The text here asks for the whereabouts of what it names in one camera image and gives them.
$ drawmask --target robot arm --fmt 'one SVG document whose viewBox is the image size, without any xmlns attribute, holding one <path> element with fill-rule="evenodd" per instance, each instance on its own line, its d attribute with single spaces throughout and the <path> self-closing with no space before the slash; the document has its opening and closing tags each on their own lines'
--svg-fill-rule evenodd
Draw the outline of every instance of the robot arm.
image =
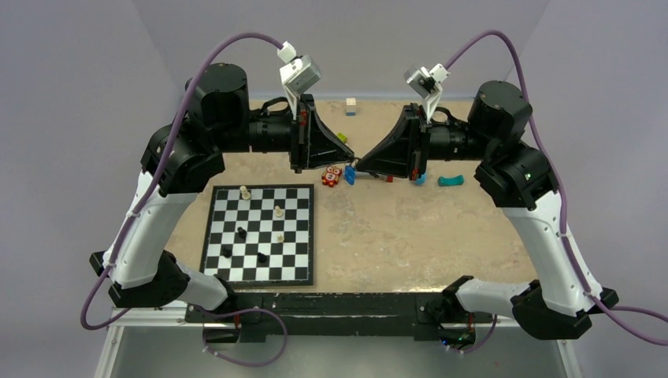
<svg viewBox="0 0 668 378">
<path fill-rule="evenodd" d="M 512 317 L 538 339 L 580 337 L 592 325 L 588 315 L 598 310 L 560 240 L 571 236 L 559 234 L 561 198 L 552 168 L 540 151 L 521 141 L 531 105 L 514 85 L 490 81 L 478 91 L 467 121 L 437 110 L 448 115 L 445 122 L 428 122 L 429 112 L 417 104 L 404 106 L 390 134 L 355 168 L 416 180 L 427 160 L 481 161 L 474 178 L 515 227 L 540 279 L 508 284 L 464 276 L 443 291 L 442 310 Z M 616 293 L 601 287 L 571 244 L 592 294 L 612 307 Z"/>
<path fill-rule="evenodd" d="M 281 73 L 282 81 L 286 93 L 294 98 L 313 85 L 320 73 L 309 57 L 284 57 L 281 51 L 279 56 L 291 71 L 287 77 Z M 224 310 L 224 304 L 230 302 L 233 291 L 225 281 L 189 269 L 164 250 L 185 209 L 211 177 L 225 170 L 223 153 L 287 152 L 295 172 L 354 158 L 353 151 L 322 123 L 309 94 L 301 94 L 295 101 L 277 98 L 251 110 L 246 73 L 227 64 L 211 65 L 197 89 L 160 184 L 140 213 L 128 213 L 137 219 L 109 273 L 109 296 L 116 307 L 160 307 L 178 299 L 207 310 Z M 289 107 L 269 110 L 280 102 Z M 171 127 L 158 129 L 150 138 L 130 209 L 149 187 Z M 109 264 L 110 254 L 111 247 L 91 255 L 99 275 Z"/>
</svg>

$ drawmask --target black chessboard frame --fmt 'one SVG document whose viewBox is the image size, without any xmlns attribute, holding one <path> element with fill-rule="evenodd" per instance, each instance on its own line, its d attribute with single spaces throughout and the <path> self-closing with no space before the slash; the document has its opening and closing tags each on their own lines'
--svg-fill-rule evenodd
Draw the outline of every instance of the black chessboard frame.
<svg viewBox="0 0 668 378">
<path fill-rule="evenodd" d="M 217 200 L 219 200 L 218 197 L 219 197 L 219 195 L 225 195 L 225 198 L 227 198 L 226 195 L 229 191 L 238 191 L 239 187 L 240 187 L 239 185 L 235 185 L 235 186 L 226 185 L 226 186 L 215 186 L 215 187 L 213 187 L 213 193 L 211 195 L 211 203 L 210 203 L 210 207 L 209 207 L 209 216 L 208 216 L 208 220 L 207 220 L 207 224 L 206 224 L 206 233 L 204 235 L 205 239 L 204 239 L 204 243 L 203 243 L 204 247 L 203 247 L 203 250 L 202 250 L 202 259 L 200 261 L 200 266 L 199 266 L 199 271 L 202 272 L 202 273 L 211 274 L 211 268 L 212 267 L 207 266 L 207 262 L 210 263 L 210 264 L 212 262 L 214 262 L 213 261 L 214 259 L 209 259 L 210 256 L 207 256 L 207 254 L 208 254 L 209 246 L 211 244 L 210 243 L 210 237 L 212 235 L 211 228 L 212 228 L 212 224 L 214 222 L 214 218 L 216 216 L 216 213 L 218 213 L 217 218 L 221 219 L 221 217 L 224 216 L 221 213 L 223 213 L 225 210 L 228 210 L 228 209 L 216 210 L 216 202 L 217 202 Z M 308 240 L 308 247 L 307 247 L 308 251 L 305 253 L 305 255 L 308 256 L 308 271 L 307 271 L 307 274 L 306 274 L 306 278 L 305 279 L 297 279 L 299 277 L 299 273 L 297 271 L 297 268 L 295 268 L 295 278 L 293 280 L 273 279 L 273 278 L 276 278 L 276 277 L 273 277 L 273 276 L 275 276 L 274 273 L 276 272 L 276 270 L 274 268 L 271 268 L 272 270 L 271 270 L 271 273 L 270 273 L 270 277 L 267 280 L 246 280 L 244 278 L 242 278 L 241 280 L 237 280 L 237 279 L 230 280 L 230 277 L 228 277 L 228 275 L 230 274 L 229 272 L 231 271 L 231 269 L 219 269 L 217 274 L 219 274 L 221 276 L 221 278 L 223 278 L 224 280 L 228 281 L 230 286 L 233 287 L 233 288 L 276 287 L 276 286 L 311 286 L 311 285 L 313 285 L 314 284 L 314 251 L 315 251 L 315 249 L 314 249 L 314 185 L 313 184 L 246 185 L 246 188 L 251 193 L 254 193 L 253 192 L 254 189 L 255 190 L 262 190 L 263 193 L 264 193 L 264 190 L 266 190 L 266 189 L 270 189 L 270 190 L 274 190 L 274 189 L 297 190 L 297 189 L 306 188 L 306 189 L 309 190 L 309 203 L 308 203 L 308 238 L 309 238 L 309 240 Z M 257 200 L 260 200 L 260 198 L 253 197 L 249 201 L 257 201 Z M 291 218 L 296 219 L 296 212 L 293 209 L 286 209 L 284 200 L 277 200 L 277 201 L 274 202 L 274 204 L 276 204 L 276 203 L 279 204 L 281 209 L 284 209 L 284 216 L 282 217 L 282 220 L 292 221 L 293 219 L 291 219 Z M 257 210 L 257 205 L 256 204 L 257 204 L 257 202 L 254 202 L 253 207 Z M 305 208 L 303 206 L 299 206 L 298 209 L 304 210 Z M 252 233 L 259 231 L 258 225 L 254 224 L 254 226 L 251 226 L 251 223 L 249 223 L 250 221 L 247 220 L 248 218 L 246 218 L 245 215 L 246 214 L 244 214 L 244 216 L 242 216 L 242 218 L 245 218 L 245 220 L 240 220 L 240 222 L 242 222 L 242 224 L 247 224 L 247 226 L 244 227 L 244 229 L 249 231 L 249 233 L 251 233 L 251 237 L 253 237 Z M 225 234 L 228 235 L 228 233 L 232 233 L 234 235 L 234 237 L 233 237 L 233 242 L 232 243 L 222 243 L 222 240 L 221 240 L 220 244 L 230 246 L 233 249 L 232 258 L 236 258 L 235 259 L 235 264 L 238 264 L 237 262 L 242 261 L 240 259 L 243 259 L 243 256 L 239 256 L 239 245 L 243 245 L 243 249 L 245 250 L 246 249 L 246 241 L 240 239 L 239 236 L 236 234 L 237 219 L 231 220 L 231 221 L 230 220 L 225 220 L 225 223 L 224 223 L 223 227 L 224 227 L 224 233 Z M 268 260 L 271 259 L 272 254 L 274 254 L 274 255 L 275 254 L 282 254 L 282 252 L 279 252 L 278 250 L 282 250 L 284 244 L 292 243 L 290 232 L 285 232 L 286 240 L 284 241 L 284 243 L 278 243 L 278 242 L 276 242 L 274 240 L 271 240 L 271 239 L 267 240 L 267 235 L 274 235 L 275 233 L 276 232 L 274 232 L 273 230 L 271 232 L 263 232 L 262 233 L 263 234 L 262 244 L 264 244 L 265 252 L 266 252 L 265 254 L 268 257 Z M 266 249 L 266 244 L 271 244 L 271 247 L 268 250 Z M 303 250 L 303 247 L 304 247 L 303 244 L 304 243 L 300 243 L 297 246 L 295 246 L 295 249 L 299 248 L 299 251 L 295 252 L 296 253 L 295 258 L 297 258 L 297 256 L 299 256 L 299 255 L 303 255 L 302 254 L 302 250 Z M 248 248 L 248 251 L 244 252 L 243 255 L 248 256 L 248 257 L 250 257 L 251 255 L 256 256 L 258 246 L 257 245 L 254 246 L 253 244 L 250 244 L 249 246 L 250 246 L 250 248 Z M 258 263 L 258 266 L 266 268 L 266 267 L 269 266 L 269 263 L 270 263 L 270 261 L 267 261 L 267 263 L 262 264 L 262 265 L 260 265 Z M 244 269 L 243 275 L 245 276 L 247 272 L 251 272 L 251 271 L 253 271 L 253 269 Z"/>
</svg>

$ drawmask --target gray floor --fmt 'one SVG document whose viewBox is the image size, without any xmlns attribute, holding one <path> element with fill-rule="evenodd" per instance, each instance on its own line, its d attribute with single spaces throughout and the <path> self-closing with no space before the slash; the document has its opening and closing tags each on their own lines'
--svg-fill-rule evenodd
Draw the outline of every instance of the gray floor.
<svg viewBox="0 0 668 378">
<path fill-rule="evenodd" d="M 264 368 L 244 368 L 202 353 L 201 328 L 124 330 L 114 377 L 565 377 L 556 342 L 541 342 L 519 328 L 497 328 L 488 345 L 466 356 L 438 343 L 411 338 L 294 336 L 284 355 Z M 484 334 L 486 328 L 480 328 Z M 260 361 L 277 350 L 267 343 L 237 344 L 226 354 Z"/>
</svg>

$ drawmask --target red owl toy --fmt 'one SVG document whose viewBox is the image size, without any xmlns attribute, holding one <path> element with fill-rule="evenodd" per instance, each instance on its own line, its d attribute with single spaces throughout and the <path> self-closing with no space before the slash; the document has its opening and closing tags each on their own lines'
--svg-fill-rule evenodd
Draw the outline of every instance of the red owl toy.
<svg viewBox="0 0 668 378">
<path fill-rule="evenodd" d="M 339 183 L 339 177 L 341 176 L 341 168 L 330 165 L 322 173 L 322 184 L 327 185 L 328 187 L 334 187 Z"/>
</svg>

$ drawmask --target blue object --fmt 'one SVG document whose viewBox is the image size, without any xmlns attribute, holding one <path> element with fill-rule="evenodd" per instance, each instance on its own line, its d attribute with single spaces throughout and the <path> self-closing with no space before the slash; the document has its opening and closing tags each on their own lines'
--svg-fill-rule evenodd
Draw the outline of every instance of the blue object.
<svg viewBox="0 0 668 378">
<path fill-rule="evenodd" d="M 427 172 L 420 175 L 420 177 L 418 177 L 415 181 L 411 182 L 414 183 L 415 185 L 422 185 L 423 183 L 425 183 L 426 180 L 427 180 Z"/>
<path fill-rule="evenodd" d="M 462 185 L 464 183 L 464 176 L 459 175 L 456 177 L 439 177 L 439 187 L 454 187 L 457 185 Z"/>
<path fill-rule="evenodd" d="M 350 185 L 354 185 L 355 170 L 352 166 L 346 165 L 346 168 L 343 170 L 343 177 L 346 178 L 346 182 Z"/>
</svg>

